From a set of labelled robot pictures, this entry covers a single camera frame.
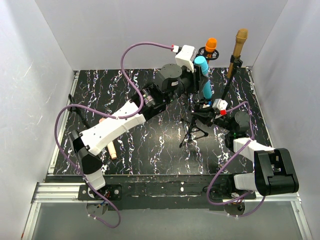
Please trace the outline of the black small tripod stand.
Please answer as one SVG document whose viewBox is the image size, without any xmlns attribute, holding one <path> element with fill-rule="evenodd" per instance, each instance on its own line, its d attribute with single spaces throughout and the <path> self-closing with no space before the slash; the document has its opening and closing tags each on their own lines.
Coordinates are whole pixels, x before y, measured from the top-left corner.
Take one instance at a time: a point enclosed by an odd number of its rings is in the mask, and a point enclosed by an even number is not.
<svg viewBox="0 0 320 240">
<path fill-rule="evenodd" d="M 194 107 L 191 108 L 191 106 L 189 107 L 190 110 L 190 114 L 191 114 L 191 121 L 188 121 L 184 118 L 182 118 L 180 121 L 182 123 L 186 123 L 187 124 L 187 132 L 185 134 L 185 136 L 183 137 L 183 140 L 181 141 L 181 143 L 179 144 L 179 148 L 181 148 L 184 145 L 184 141 L 187 139 L 187 141 L 192 139 L 192 134 L 196 133 L 196 132 L 202 132 L 203 133 L 203 137 L 208 137 L 209 133 L 204 131 L 203 129 L 201 129 L 200 127 L 197 126 L 196 121 L 199 119 L 199 113 L 200 113 L 200 106 L 208 103 L 209 101 L 205 98 L 202 98 L 200 100 L 197 100 L 197 102 L 194 104 Z"/>
</svg>

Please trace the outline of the blue toy microphone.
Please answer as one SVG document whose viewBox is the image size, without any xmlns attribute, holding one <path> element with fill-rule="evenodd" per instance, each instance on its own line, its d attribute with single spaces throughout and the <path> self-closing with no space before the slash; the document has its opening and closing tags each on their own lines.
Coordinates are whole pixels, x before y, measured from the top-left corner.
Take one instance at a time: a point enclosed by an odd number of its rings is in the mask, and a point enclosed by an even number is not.
<svg viewBox="0 0 320 240">
<path fill-rule="evenodd" d="M 200 77 L 200 89 L 202 90 L 203 97 L 206 100 L 210 100 L 212 98 L 212 88 L 211 83 L 208 77 L 209 74 L 209 66 L 207 60 L 204 56 L 197 56 L 194 59 L 194 64 L 200 67 L 201 77 Z"/>
</svg>

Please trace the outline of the black tripod shock-mount stand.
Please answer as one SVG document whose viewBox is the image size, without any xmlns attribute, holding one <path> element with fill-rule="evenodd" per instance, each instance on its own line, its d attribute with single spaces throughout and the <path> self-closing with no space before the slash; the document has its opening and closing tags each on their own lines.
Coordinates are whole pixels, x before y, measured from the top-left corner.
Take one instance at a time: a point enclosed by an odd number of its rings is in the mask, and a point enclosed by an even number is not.
<svg viewBox="0 0 320 240">
<path fill-rule="evenodd" d="M 199 57 L 199 56 L 202 56 L 204 57 L 207 61 L 214 61 L 214 60 L 217 60 L 219 58 L 219 52 L 214 49 L 212 52 L 209 52 L 206 50 L 206 47 L 203 46 L 201 48 L 199 48 L 196 56 Z"/>
</svg>

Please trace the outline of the orange toy microphone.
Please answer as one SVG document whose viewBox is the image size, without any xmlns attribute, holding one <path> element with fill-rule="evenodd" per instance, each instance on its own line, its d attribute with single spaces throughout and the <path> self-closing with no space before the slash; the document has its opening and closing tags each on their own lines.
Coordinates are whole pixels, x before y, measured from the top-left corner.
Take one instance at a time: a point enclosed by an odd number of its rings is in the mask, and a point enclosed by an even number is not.
<svg viewBox="0 0 320 240">
<path fill-rule="evenodd" d="M 209 38 L 205 44 L 205 49 L 208 52 L 212 52 L 213 50 L 216 50 L 217 47 L 217 40 L 215 38 Z"/>
</svg>

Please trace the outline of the black round-base clamp stand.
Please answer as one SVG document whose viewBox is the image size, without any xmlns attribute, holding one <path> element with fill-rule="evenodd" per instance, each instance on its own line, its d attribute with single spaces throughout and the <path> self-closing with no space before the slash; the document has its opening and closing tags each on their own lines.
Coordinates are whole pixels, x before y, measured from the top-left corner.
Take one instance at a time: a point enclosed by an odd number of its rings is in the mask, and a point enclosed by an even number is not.
<svg viewBox="0 0 320 240">
<path fill-rule="evenodd" d="M 227 73 L 228 81 L 227 81 L 226 86 L 224 87 L 223 94 L 221 96 L 222 100 L 225 100 L 225 98 L 230 90 L 230 86 L 231 86 L 233 77 L 237 73 L 238 69 L 242 67 L 242 64 L 243 64 L 243 61 L 241 60 L 240 55 L 239 56 L 235 56 L 235 55 L 231 56 L 230 65 L 229 65 L 228 73 Z"/>
</svg>

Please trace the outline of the gold toy microphone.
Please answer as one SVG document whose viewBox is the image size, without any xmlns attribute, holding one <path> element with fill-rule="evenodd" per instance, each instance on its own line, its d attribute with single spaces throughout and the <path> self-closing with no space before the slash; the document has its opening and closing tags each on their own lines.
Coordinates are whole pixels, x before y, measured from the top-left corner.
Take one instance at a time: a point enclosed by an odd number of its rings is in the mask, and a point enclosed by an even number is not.
<svg viewBox="0 0 320 240">
<path fill-rule="evenodd" d="M 230 64 L 229 64 L 228 73 L 227 73 L 228 79 L 231 78 L 235 59 L 238 59 L 241 56 L 241 52 L 242 52 L 244 43 L 248 38 L 248 34 L 249 34 L 249 31 L 247 28 L 241 28 L 238 30 L 235 36 L 235 45 L 234 45 L 233 53 L 230 58 Z"/>
</svg>

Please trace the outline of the pink toy microphone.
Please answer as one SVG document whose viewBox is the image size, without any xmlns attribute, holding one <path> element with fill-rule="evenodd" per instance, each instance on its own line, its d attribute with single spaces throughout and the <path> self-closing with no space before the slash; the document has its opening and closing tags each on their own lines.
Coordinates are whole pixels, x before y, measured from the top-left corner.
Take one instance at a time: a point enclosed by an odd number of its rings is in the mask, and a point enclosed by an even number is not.
<svg viewBox="0 0 320 240">
<path fill-rule="evenodd" d="M 117 153 L 116 153 L 116 149 L 115 149 L 113 141 L 111 141 L 110 143 L 107 144 L 107 150 L 110 155 L 110 158 L 112 160 L 115 160 L 117 158 Z"/>
</svg>

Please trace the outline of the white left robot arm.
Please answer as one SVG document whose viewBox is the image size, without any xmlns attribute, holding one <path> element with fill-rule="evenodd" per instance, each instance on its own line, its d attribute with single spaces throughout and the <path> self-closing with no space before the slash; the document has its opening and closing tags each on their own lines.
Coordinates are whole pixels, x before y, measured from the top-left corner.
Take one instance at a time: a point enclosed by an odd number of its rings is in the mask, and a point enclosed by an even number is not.
<svg viewBox="0 0 320 240">
<path fill-rule="evenodd" d="M 198 93 L 207 81 L 208 75 L 199 65 L 189 71 L 186 66 L 166 64 L 111 117 L 82 132 L 70 132 L 72 150 L 92 188 L 98 191 L 106 185 L 98 154 L 109 143 L 160 114 L 181 95 Z"/>
</svg>

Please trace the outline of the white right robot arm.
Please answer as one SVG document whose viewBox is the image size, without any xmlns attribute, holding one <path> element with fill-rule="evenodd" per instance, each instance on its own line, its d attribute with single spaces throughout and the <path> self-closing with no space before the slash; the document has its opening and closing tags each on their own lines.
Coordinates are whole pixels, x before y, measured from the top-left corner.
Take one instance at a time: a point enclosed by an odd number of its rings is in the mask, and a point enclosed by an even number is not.
<svg viewBox="0 0 320 240">
<path fill-rule="evenodd" d="M 222 99 L 202 100 L 194 105 L 191 115 L 208 127 L 217 125 L 227 130 L 225 146 L 252 161 L 253 172 L 235 173 L 228 178 L 229 191 L 254 191 L 262 196 L 296 193 L 299 181 L 290 152 L 253 140 L 247 135 L 252 130 L 250 115 L 243 110 L 228 115 L 227 105 Z"/>
</svg>

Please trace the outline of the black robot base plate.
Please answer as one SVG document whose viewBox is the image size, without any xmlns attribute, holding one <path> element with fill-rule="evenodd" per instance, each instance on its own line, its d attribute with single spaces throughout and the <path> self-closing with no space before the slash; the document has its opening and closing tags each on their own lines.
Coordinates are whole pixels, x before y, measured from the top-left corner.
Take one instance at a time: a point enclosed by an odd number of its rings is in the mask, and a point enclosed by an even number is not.
<svg viewBox="0 0 320 240">
<path fill-rule="evenodd" d="M 213 175 L 105 175 L 99 193 L 119 210 L 209 209 L 224 211 L 206 198 Z"/>
</svg>

